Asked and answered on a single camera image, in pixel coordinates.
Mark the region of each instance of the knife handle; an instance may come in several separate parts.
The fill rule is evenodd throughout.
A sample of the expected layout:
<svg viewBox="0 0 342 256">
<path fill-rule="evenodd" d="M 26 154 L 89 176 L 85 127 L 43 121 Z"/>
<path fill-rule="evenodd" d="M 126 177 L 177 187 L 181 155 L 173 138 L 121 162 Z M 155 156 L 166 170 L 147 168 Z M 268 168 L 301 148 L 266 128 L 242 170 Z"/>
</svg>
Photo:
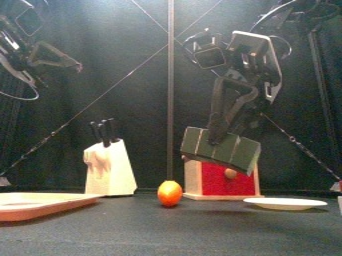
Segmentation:
<svg viewBox="0 0 342 256">
<path fill-rule="evenodd" d="M 110 135 L 111 142 L 115 143 L 119 141 L 119 136 L 118 136 L 118 122 L 114 118 L 110 118 L 109 120 L 103 120 L 107 132 Z"/>
<path fill-rule="evenodd" d="M 106 125 L 102 123 L 98 125 L 98 127 L 102 136 L 103 146 L 109 148 L 111 146 L 111 139 L 107 133 Z"/>
<path fill-rule="evenodd" d="M 102 136 L 101 136 L 98 124 L 95 122 L 90 122 L 90 127 L 91 127 L 93 136 L 95 137 L 97 142 L 101 143 L 102 142 Z"/>
</svg>

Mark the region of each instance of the metal rod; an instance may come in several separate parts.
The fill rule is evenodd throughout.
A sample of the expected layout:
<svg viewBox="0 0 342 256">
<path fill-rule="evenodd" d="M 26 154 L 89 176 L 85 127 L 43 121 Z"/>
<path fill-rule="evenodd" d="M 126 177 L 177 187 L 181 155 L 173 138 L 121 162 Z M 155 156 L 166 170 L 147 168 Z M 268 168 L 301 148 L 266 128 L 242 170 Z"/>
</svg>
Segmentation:
<svg viewBox="0 0 342 256">
<path fill-rule="evenodd" d="M 325 115 L 325 121 L 326 121 L 325 123 L 326 123 L 326 131 L 328 131 L 328 140 L 330 142 L 330 147 L 332 147 L 330 153 L 332 153 L 332 158 L 334 160 L 334 169 L 340 170 L 340 172 L 341 172 L 337 133 L 336 133 L 336 128 L 334 128 L 334 121 L 333 121 L 334 119 L 333 119 L 332 106 L 330 106 L 329 95 L 328 95 L 328 84 L 326 84 L 322 62 L 321 62 L 322 54 L 320 51 L 317 30 L 313 30 L 309 33 L 309 43 L 310 43 L 310 48 L 312 48 L 316 76 L 317 76 L 318 89 L 320 89 L 322 108 L 324 108 L 324 115 Z"/>
<path fill-rule="evenodd" d="M 169 0 L 167 179 L 174 178 L 174 0 Z"/>
</svg>

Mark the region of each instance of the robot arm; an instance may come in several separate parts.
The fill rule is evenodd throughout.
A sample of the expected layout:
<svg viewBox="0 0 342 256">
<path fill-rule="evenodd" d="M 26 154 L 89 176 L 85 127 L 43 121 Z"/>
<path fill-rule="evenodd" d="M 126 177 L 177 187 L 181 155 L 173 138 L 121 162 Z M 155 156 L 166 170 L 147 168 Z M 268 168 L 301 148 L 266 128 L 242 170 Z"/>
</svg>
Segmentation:
<svg viewBox="0 0 342 256">
<path fill-rule="evenodd" d="M 273 104 L 282 88 L 277 56 L 289 56 L 288 40 L 308 35 L 308 31 L 338 13 L 338 6 L 328 1 L 280 1 L 250 32 L 233 33 L 228 47 L 224 47 L 221 35 L 211 35 L 209 30 L 185 41 L 185 54 L 193 64 L 214 71 L 218 67 L 225 69 L 214 84 L 209 129 L 186 129 L 181 152 L 189 159 L 252 173 L 261 145 L 240 135 L 258 126 L 261 113 Z M 277 45 L 276 49 L 274 38 L 282 39 L 285 47 Z"/>
<path fill-rule="evenodd" d="M 268 36 L 234 31 L 225 52 L 218 47 L 218 36 L 211 36 L 207 30 L 193 37 L 193 43 L 193 63 L 203 69 L 228 67 L 225 75 L 216 80 L 213 92 L 209 143 L 216 145 L 228 132 L 240 135 L 273 103 L 282 88 L 282 71 Z"/>
<path fill-rule="evenodd" d="M 39 7 L 47 7 L 46 0 L 34 6 L 26 0 L 6 1 L 0 13 L 0 63 L 7 71 L 20 79 L 34 90 L 35 98 L 18 98 L 0 92 L 15 99 L 34 100 L 38 98 L 36 85 L 47 86 L 40 77 L 39 68 L 54 66 L 82 71 L 82 64 L 66 53 L 45 41 L 35 41 L 45 20 Z"/>
</svg>

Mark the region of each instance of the pink tray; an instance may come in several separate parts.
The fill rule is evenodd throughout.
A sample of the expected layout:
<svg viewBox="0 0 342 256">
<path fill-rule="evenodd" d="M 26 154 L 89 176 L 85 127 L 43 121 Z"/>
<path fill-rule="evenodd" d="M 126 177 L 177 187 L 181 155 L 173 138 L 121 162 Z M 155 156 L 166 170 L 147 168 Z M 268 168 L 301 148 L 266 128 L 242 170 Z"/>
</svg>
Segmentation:
<svg viewBox="0 0 342 256">
<path fill-rule="evenodd" d="M 94 204 L 103 195 L 0 193 L 0 221 L 30 220 Z"/>
</svg>

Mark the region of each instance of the knife block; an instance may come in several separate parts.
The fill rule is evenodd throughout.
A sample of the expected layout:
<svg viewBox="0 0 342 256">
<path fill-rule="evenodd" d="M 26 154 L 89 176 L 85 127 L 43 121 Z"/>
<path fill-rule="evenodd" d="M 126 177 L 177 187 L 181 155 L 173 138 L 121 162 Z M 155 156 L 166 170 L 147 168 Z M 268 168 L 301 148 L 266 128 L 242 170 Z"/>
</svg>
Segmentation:
<svg viewBox="0 0 342 256">
<path fill-rule="evenodd" d="M 134 194 L 137 182 L 122 139 L 107 148 L 102 143 L 93 145 L 85 150 L 83 160 L 89 166 L 86 194 Z"/>
</svg>

